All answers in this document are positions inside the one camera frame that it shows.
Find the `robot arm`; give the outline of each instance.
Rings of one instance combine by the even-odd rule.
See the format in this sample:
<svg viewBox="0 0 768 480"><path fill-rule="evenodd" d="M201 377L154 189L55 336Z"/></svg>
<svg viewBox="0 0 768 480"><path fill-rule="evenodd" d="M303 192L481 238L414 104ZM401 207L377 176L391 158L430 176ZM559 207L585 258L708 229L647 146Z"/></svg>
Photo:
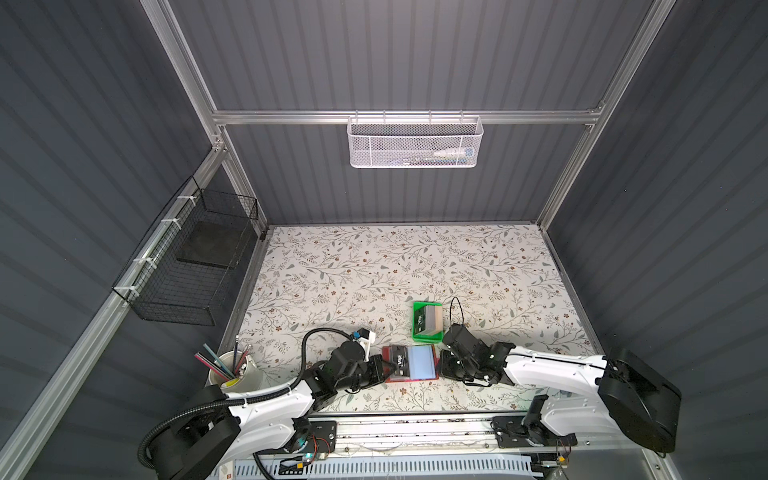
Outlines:
<svg viewBox="0 0 768 480"><path fill-rule="evenodd" d="M369 349L376 335L367 329L331 352L330 358L302 368L292 383L255 392L223 394L218 386L201 390L173 419L150 431L139 446L139 461L159 480L202 478L218 465L266 449L300 450L313 434L307 415L327 406L338 390L357 393L384 382L392 367Z"/></svg>
<svg viewBox="0 0 768 480"><path fill-rule="evenodd" d="M540 353L511 343L486 346L465 326L451 325L440 358L443 376L478 385L547 386L580 396L537 396L518 434L563 443L574 433L623 432L655 452L672 452L680 390L631 352L612 356Z"/></svg>

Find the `white cup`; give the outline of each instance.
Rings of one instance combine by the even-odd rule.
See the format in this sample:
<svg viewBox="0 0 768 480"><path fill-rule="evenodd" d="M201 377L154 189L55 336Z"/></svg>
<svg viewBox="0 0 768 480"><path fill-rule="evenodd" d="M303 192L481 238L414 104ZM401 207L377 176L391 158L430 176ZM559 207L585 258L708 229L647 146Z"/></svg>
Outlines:
<svg viewBox="0 0 768 480"><path fill-rule="evenodd" d="M224 365L227 366L228 369L232 369L232 355L234 352L227 352L222 355L219 355L219 358L224 363ZM237 361L240 361L240 358L242 358L243 353L238 352L237 353ZM229 382L219 376L219 374L215 373L213 370L208 372L208 381L211 384L218 385L221 387L221 391L224 393L231 392L231 393L245 393L245 392L252 392L254 390L258 390L261 387L261 382L264 379L264 372L259 370L258 367L256 367L256 363L253 361L253 357L248 354L245 357L245 369L243 370L243 374L239 375L237 378L235 378L236 381L230 380Z"/></svg>

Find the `pencil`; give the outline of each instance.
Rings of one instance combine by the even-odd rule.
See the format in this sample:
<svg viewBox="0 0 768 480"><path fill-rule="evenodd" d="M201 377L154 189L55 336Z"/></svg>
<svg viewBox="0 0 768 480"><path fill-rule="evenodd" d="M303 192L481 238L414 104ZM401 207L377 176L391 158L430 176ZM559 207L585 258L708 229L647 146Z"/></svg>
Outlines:
<svg viewBox="0 0 768 480"><path fill-rule="evenodd" d="M214 358L214 362L218 363L221 369L224 371L224 373L230 375L232 378L235 378L234 373L230 372L230 370L227 368L226 365L224 365L224 362L221 361L219 356L214 353L213 350L210 349L207 343L204 343L203 346L205 347L205 350L208 350L208 353Z"/></svg>
<svg viewBox="0 0 768 480"><path fill-rule="evenodd" d="M235 371L239 372L240 367L243 365L243 362L246 360L246 356L248 355L248 349L243 350L243 353L240 355L240 361L237 363L237 366L235 367Z"/></svg>
<svg viewBox="0 0 768 480"><path fill-rule="evenodd" d="M213 372L216 373L218 376L223 377L227 380L231 380L231 378L226 373L224 373L222 369L220 369L218 366L213 364L209 359L205 358L202 353L200 352L196 353L195 358L200 360L200 362L203 363L203 365L213 370Z"/></svg>
<svg viewBox="0 0 768 480"><path fill-rule="evenodd" d="M237 335L235 335L235 348L232 350L232 373L237 374Z"/></svg>
<svg viewBox="0 0 768 480"><path fill-rule="evenodd" d="M208 362L208 360L207 360L207 359L206 359L204 356L202 356L202 355L200 354L200 352L198 352L198 353L195 353L195 354L194 354L194 358L196 358L196 359L200 360L200 362L201 362L203 365L205 365L206 367L208 367L208 368L209 368L209 369L210 369L210 370L211 370L213 373L217 374L218 376L220 376L221 378L223 378L225 381L229 381L229 380L231 380L231 379L227 378L227 376L226 376L226 375L224 375L224 373L223 373L221 370L219 370L218 368L216 368L216 366L215 366L215 365L213 365L212 363Z"/></svg>

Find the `floral table surface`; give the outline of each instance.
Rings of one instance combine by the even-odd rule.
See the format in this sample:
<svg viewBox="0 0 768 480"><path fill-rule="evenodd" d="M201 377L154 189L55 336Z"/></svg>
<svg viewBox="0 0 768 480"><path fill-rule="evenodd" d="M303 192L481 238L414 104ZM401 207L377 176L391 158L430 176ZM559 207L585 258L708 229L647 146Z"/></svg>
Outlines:
<svg viewBox="0 0 768 480"><path fill-rule="evenodd" d="M372 353L379 353L382 346L414 344L414 300L443 303L447 316L453 296L468 328L488 344L594 353L541 233L521 225L277 227L240 342L250 345L273 386L296 375L306 331L366 327L376 332ZM460 322L458 308L453 314ZM310 337L308 362L327 359L342 341L332 333ZM326 411L525 410L542 391L448 379L389 383L356 395L340 392Z"/></svg>

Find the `green box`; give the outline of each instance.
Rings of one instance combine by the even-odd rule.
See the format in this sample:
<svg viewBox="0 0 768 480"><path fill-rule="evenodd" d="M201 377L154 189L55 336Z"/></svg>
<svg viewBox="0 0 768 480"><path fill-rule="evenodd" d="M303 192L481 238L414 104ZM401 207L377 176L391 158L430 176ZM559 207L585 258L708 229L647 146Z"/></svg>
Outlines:
<svg viewBox="0 0 768 480"><path fill-rule="evenodd" d="M414 339L416 342L421 342L421 343L440 343L442 342L442 336L444 332L440 332L431 336L416 335L414 333L416 331L416 310L422 308L424 305L442 306L442 303L433 303L433 302L414 302L413 303L411 338Z"/></svg>

